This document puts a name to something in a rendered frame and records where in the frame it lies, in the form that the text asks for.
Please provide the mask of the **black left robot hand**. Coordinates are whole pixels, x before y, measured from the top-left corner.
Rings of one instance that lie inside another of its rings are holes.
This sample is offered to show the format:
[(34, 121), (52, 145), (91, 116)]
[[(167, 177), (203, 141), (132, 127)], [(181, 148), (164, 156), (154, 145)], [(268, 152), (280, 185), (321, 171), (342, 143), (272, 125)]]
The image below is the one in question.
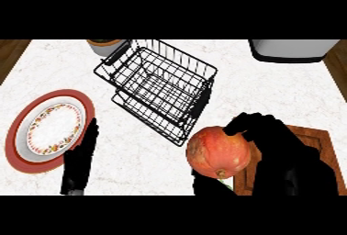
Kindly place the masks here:
[(64, 175), (59, 191), (62, 195), (68, 195), (70, 190), (86, 189), (91, 178), (92, 156), (98, 135), (99, 126), (96, 124), (96, 118), (93, 118), (86, 129), (82, 143), (73, 150), (68, 150), (64, 153)]

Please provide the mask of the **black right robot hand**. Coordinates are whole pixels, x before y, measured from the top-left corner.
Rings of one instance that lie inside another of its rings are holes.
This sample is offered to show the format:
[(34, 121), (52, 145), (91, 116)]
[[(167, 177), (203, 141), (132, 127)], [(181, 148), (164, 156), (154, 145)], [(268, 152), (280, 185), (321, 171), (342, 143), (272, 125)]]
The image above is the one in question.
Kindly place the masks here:
[[(240, 114), (222, 127), (228, 136), (238, 133), (262, 153), (256, 166), (254, 196), (337, 196), (334, 169), (321, 160), (316, 148), (303, 144), (284, 122), (272, 115)], [(234, 196), (223, 179), (203, 176), (192, 169), (194, 194)]]

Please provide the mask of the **brown wooden cutting board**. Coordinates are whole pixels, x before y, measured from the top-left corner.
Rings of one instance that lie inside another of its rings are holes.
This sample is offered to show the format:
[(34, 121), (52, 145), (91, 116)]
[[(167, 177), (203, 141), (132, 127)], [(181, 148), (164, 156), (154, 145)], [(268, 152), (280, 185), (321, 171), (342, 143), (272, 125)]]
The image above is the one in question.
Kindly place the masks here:
[[(328, 131), (297, 126), (288, 126), (288, 128), (305, 145), (319, 150), (321, 160), (330, 165), (336, 172), (339, 194), (342, 196), (347, 196), (347, 187), (343, 180), (343, 175), (339, 167), (339, 158), (334, 151), (334, 145)], [(253, 194), (256, 181), (256, 165), (262, 160), (262, 153), (253, 142), (250, 143), (250, 150), (250, 164), (247, 165), (247, 168), (234, 176), (234, 191), (240, 196), (250, 196)]]

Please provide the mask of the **white plate with floral rim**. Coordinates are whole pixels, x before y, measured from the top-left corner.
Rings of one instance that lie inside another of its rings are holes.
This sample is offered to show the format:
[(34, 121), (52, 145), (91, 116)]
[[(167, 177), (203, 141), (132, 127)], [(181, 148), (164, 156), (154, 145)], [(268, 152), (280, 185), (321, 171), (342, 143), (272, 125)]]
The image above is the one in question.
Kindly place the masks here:
[(48, 162), (73, 147), (86, 126), (88, 111), (71, 96), (34, 105), (21, 122), (15, 148), (28, 162)]

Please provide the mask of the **round red placemat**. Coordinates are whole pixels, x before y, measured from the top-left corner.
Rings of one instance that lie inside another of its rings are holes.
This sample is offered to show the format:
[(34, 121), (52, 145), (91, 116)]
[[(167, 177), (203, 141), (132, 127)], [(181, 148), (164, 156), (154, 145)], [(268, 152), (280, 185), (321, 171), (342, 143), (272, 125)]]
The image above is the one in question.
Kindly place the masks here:
[(70, 150), (73, 150), (76, 146), (82, 143), (88, 126), (92, 122), (92, 119), (95, 118), (95, 107), (93, 107), (92, 100), (88, 97), (88, 95), (77, 90), (73, 90), (73, 89), (57, 90), (55, 92), (51, 92), (42, 97), (39, 97), (30, 103), (30, 105), (21, 111), (18, 117), (15, 118), (12, 122), (12, 125), (9, 128), (9, 134), (6, 137), (6, 145), (5, 145), (5, 152), (6, 152), (9, 164), (23, 173), (45, 173), (57, 169), (64, 164), (64, 159), (62, 159), (64, 153), (61, 153), (58, 157), (54, 160), (49, 160), (48, 162), (30, 162), (24, 158), (24, 155), (18, 152), (17, 143), (15, 143), (20, 127), (26, 121), (28, 113), (34, 110), (37, 105), (40, 105), (45, 101), (57, 97), (74, 98), (82, 103), (82, 108), (86, 111), (86, 116), (83, 117), (86, 124), (85, 124), (85, 127), (82, 128), (82, 134), (77, 137), (77, 140), (74, 141), (73, 146), (70, 147)]

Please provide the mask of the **white appliance with black base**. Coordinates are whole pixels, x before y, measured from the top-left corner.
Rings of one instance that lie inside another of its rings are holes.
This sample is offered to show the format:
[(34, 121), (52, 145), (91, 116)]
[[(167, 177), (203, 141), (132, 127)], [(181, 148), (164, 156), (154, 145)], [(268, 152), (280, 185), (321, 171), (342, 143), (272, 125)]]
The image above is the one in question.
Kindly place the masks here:
[(254, 58), (262, 62), (321, 62), (337, 39), (250, 39)]

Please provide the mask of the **grey pot with brown rim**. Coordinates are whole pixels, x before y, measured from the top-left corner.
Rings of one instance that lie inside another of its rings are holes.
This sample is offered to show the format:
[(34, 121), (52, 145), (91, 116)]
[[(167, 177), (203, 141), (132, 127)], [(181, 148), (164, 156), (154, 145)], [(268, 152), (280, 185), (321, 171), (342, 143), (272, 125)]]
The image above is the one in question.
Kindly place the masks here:
[(111, 54), (123, 54), (129, 43), (132, 42), (130, 39), (89, 39), (88, 40), (93, 52), (102, 56), (108, 57)]

